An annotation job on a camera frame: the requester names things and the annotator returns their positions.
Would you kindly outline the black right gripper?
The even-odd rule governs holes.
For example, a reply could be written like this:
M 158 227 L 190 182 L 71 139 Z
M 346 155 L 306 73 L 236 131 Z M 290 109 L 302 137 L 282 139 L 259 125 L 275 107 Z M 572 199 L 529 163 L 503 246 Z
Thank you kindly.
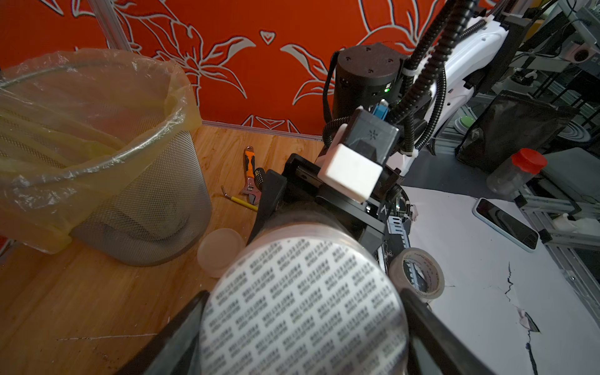
M 318 178 L 319 171 L 317 165 L 298 154 L 288 158 L 283 176 L 273 170 L 265 171 L 262 195 L 248 244 L 266 227 L 284 198 L 286 203 L 316 203 L 334 218 L 335 226 L 370 253 L 375 253 L 380 247 L 390 253 L 401 253 L 410 247 L 413 205 L 398 184 L 397 170 L 385 167 L 374 194 L 363 203 L 326 185 Z

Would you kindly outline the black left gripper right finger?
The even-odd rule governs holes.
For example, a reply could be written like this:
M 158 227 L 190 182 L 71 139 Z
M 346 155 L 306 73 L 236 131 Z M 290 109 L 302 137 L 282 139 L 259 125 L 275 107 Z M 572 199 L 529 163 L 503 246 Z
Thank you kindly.
M 400 292 L 409 328 L 408 374 L 491 374 L 417 295 Z

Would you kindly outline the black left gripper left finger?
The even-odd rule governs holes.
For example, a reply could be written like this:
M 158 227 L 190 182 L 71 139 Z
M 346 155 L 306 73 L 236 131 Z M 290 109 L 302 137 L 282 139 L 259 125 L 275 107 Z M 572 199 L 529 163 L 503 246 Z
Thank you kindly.
M 118 374 L 200 374 L 200 331 L 208 291 L 196 295 Z

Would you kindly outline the glass jar patterned lid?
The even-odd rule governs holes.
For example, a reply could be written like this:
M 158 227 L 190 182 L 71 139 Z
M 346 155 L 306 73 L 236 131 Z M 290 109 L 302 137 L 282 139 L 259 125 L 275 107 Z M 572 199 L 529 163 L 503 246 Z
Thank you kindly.
M 273 215 L 211 291 L 203 374 L 403 374 L 409 328 L 376 259 L 324 211 Z

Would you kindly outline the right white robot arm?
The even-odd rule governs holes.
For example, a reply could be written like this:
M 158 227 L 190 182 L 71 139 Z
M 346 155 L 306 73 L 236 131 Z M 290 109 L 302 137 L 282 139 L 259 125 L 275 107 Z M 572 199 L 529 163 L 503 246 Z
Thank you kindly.
M 294 154 L 276 173 L 245 155 L 258 208 L 251 239 L 286 223 L 317 222 L 372 253 L 406 244 L 417 211 L 401 183 L 444 123 L 508 67 L 530 28 L 511 7 L 448 1 L 410 55 L 381 43 L 335 52 L 317 160 Z

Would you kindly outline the orange black utility pliers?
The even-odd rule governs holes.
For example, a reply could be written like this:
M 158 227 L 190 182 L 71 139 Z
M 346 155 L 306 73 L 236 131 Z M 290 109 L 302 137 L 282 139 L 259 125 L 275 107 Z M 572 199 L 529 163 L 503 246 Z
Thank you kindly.
M 262 192 L 256 185 L 255 179 L 255 153 L 252 146 L 247 146 L 244 150 L 244 171 L 245 171 L 245 185 L 241 191 L 242 195 L 245 195 L 248 202 L 253 206 L 258 206 Z

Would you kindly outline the yellow pencil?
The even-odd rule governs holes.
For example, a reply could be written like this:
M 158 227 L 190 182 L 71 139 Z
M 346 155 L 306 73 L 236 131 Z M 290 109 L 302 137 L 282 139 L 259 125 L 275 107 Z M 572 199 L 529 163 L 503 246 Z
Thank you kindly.
M 223 196 L 224 196 L 225 198 L 227 198 L 228 200 L 232 201 L 233 203 L 236 203 L 236 204 L 238 204 L 239 206 L 243 206 L 243 207 L 245 207 L 245 208 L 247 208 L 247 209 L 250 209 L 251 211 L 254 211 L 254 212 L 257 212 L 257 211 L 258 211 L 258 207 L 257 207 L 257 206 L 254 206 L 253 204 L 251 204 L 251 203 L 249 203 L 249 202 L 247 202 L 247 201 L 245 201 L 245 200 L 243 200 L 243 199 L 241 199 L 241 198 L 235 197 L 235 196 L 233 196 L 233 195 L 229 195 L 229 194 L 228 194 L 228 193 L 225 191 L 224 187 L 221 187 L 221 191 L 222 191 L 222 193 L 223 193 Z

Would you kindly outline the clear tape roll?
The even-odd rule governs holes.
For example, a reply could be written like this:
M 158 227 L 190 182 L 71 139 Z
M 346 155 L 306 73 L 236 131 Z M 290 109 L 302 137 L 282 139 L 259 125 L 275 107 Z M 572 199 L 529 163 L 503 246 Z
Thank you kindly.
M 445 290 L 445 276 L 428 252 L 420 248 L 406 248 L 392 260 L 387 275 L 396 289 L 408 289 L 427 303 L 439 298 Z

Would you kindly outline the glass jar beige lid front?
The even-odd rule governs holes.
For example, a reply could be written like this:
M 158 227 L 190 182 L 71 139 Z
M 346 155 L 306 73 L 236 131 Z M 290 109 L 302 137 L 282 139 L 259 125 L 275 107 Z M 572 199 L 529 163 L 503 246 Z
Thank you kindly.
M 245 242 L 237 231 L 217 229 L 201 241 L 197 251 L 198 265 L 209 277 L 221 278 L 244 247 Z

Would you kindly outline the translucent ribbed trash bin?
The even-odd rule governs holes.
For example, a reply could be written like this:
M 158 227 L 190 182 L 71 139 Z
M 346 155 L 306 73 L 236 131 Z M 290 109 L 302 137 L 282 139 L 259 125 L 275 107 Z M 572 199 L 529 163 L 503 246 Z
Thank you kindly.
M 71 236 L 127 265 L 155 266 L 189 250 L 208 228 L 211 213 L 192 136 L 181 132 Z

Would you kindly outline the white smartphone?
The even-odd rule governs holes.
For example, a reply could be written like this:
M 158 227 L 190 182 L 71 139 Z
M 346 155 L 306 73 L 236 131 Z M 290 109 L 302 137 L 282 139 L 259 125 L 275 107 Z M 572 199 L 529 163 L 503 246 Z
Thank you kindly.
M 479 198 L 472 212 L 475 217 L 523 250 L 530 253 L 536 250 L 540 239 L 538 232 L 486 198 Z

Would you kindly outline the red capped plastic bottle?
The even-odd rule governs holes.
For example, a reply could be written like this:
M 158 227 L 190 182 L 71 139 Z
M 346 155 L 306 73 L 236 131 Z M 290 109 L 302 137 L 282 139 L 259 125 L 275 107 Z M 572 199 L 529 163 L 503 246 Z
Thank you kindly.
M 510 196 L 548 165 L 540 152 L 522 148 L 510 156 L 487 178 L 487 187 L 497 195 Z

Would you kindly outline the black bag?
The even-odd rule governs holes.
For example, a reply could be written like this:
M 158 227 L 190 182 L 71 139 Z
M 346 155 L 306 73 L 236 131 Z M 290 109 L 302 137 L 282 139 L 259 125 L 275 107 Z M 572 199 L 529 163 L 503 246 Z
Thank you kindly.
M 455 155 L 459 162 L 491 173 L 522 148 L 545 148 L 578 114 L 504 90 L 469 128 Z

